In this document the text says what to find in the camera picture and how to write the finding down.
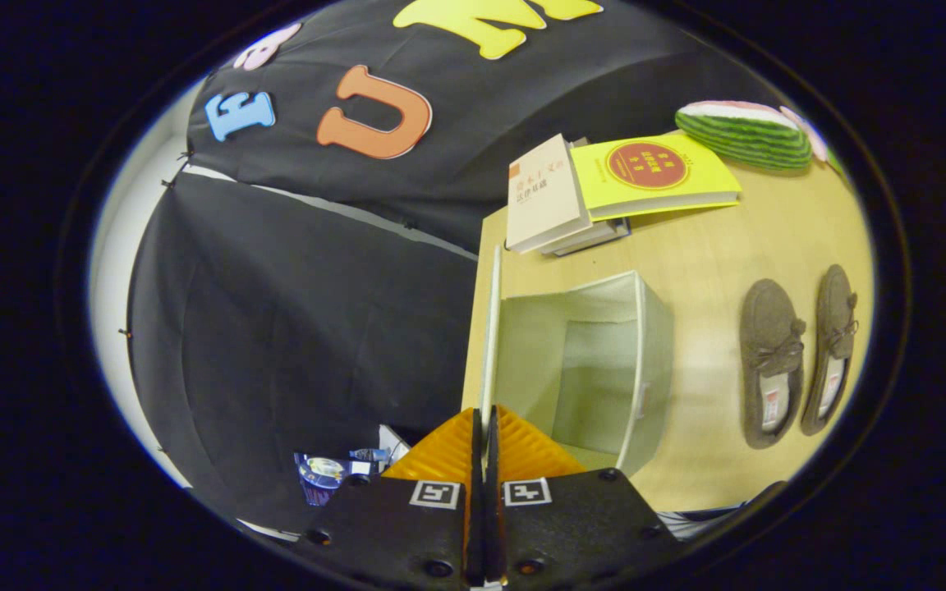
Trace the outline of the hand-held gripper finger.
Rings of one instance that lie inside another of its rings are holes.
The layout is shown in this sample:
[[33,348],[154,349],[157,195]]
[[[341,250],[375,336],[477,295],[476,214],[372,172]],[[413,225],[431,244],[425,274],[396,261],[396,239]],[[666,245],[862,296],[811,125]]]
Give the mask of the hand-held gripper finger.
[[589,469],[506,407],[489,415],[485,574],[504,590],[619,590],[683,545],[619,469]]
[[439,425],[381,475],[345,478],[292,547],[349,590],[470,590],[484,583],[480,412]]

